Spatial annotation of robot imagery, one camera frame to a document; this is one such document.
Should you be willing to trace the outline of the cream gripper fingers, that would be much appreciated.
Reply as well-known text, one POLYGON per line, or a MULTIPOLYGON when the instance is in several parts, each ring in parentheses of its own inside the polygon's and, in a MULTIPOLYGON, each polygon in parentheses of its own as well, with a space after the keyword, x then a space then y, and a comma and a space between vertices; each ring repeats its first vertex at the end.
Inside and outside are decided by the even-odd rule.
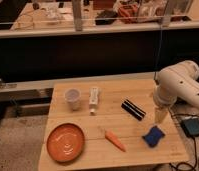
POLYGON ((168 114, 168 110, 166 108, 156 108, 155 109, 155 122, 160 124, 163 122, 165 117, 168 114))

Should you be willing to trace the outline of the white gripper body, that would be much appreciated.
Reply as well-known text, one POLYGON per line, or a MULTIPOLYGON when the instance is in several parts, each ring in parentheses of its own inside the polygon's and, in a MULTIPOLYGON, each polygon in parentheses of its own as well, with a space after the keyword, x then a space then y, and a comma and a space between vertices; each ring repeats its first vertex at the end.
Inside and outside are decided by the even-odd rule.
POLYGON ((153 100, 159 108, 169 108, 175 103, 173 96, 161 95, 158 92, 153 94, 153 100))

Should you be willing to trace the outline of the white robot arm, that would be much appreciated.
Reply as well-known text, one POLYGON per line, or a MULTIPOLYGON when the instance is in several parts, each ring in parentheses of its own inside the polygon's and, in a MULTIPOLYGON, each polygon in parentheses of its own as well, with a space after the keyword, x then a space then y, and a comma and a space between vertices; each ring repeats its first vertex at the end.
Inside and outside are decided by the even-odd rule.
POLYGON ((199 66, 186 60, 168 66, 157 74, 157 86, 153 92, 155 123, 163 122, 178 98, 199 109, 199 66))

